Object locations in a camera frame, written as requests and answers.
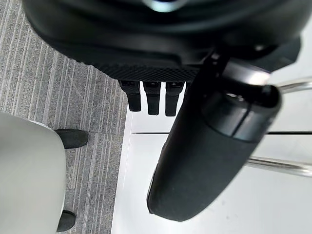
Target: floor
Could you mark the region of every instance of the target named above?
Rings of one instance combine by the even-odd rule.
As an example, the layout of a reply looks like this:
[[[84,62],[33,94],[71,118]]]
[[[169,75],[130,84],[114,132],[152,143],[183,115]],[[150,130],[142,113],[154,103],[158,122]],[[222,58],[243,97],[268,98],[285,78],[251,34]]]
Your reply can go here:
[[[0,111],[90,134],[87,146],[66,151],[70,234],[111,231],[126,107],[115,80],[53,50],[18,0],[0,0]]]

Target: metal rod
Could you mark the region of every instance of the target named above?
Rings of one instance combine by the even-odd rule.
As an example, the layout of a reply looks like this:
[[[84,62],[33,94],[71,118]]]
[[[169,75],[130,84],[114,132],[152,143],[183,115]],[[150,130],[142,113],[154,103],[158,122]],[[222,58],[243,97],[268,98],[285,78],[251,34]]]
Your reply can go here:
[[[283,94],[309,90],[312,89],[312,77],[288,80],[277,86]]]
[[[251,157],[246,166],[295,176],[312,177],[312,164],[264,157]]]

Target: black plastic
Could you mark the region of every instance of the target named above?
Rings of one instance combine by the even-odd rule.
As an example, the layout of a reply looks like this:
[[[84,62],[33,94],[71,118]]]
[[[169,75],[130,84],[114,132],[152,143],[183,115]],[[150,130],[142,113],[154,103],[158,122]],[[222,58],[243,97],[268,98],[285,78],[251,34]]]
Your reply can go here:
[[[71,211],[64,210],[59,219],[57,233],[70,230],[76,222],[76,215]]]
[[[204,210],[245,164],[280,109],[275,87],[232,90],[226,79],[217,80],[222,63],[226,59],[220,65],[207,59],[188,90],[152,179],[152,214],[185,221]]]
[[[140,83],[137,81],[119,80],[119,85],[127,94],[130,111],[141,111]]]
[[[277,46],[298,38],[312,11],[312,0],[196,0],[171,13],[140,0],[22,2],[45,41],[109,75],[115,65],[196,69],[216,46]],[[170,81],[186,80],[173,74]]]
[[[247,50],[246,47],[231,47],[229,50],[236,58],[268,72],[273,72],[296,62],[300,47],[301,40],[296,38],[279,46],[264,47],[258,53],[255,53],[257,47],[254,47],[253,50]]]
[[[148,114],[157,116],[159,114],[161,82],[143,82],[143,87],[146,92]]]
[[[88,143],[88,133],[77,129],[57,129],[55,132],[61,138],[65,149],[75,149]]]
[[[166,83],[166,116],[176,116],[176,105],[183,90],[184,82]]]

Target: textured plastic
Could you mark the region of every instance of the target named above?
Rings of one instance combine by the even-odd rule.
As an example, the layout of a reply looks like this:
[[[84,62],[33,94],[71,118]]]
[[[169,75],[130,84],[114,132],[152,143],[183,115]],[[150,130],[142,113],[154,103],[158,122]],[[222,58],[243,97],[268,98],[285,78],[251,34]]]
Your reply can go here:
[[[288,42],[312,10],[312,0],[196,0],[172,13],[137,0],[22,2],[35,31],[60,52],[112,78],[144,81],[190,82],[216,46]]]
[[[166,116],[176,116],[176,106],[179,95],[182,92],[184,82],[167,82],[166,83]]]

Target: chrome bar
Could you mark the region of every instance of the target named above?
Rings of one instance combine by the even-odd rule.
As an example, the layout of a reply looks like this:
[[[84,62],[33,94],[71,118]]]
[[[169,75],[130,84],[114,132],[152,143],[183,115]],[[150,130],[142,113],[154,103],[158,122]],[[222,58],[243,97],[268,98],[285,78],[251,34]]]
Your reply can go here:
[[[312,77],[288,80],[277,84],[277,87],[283,94],[309,90],[312,89]]]
[[[248,159],[246,166],[295,176],[312,177],[312,164],[309,163],[253,156]]]

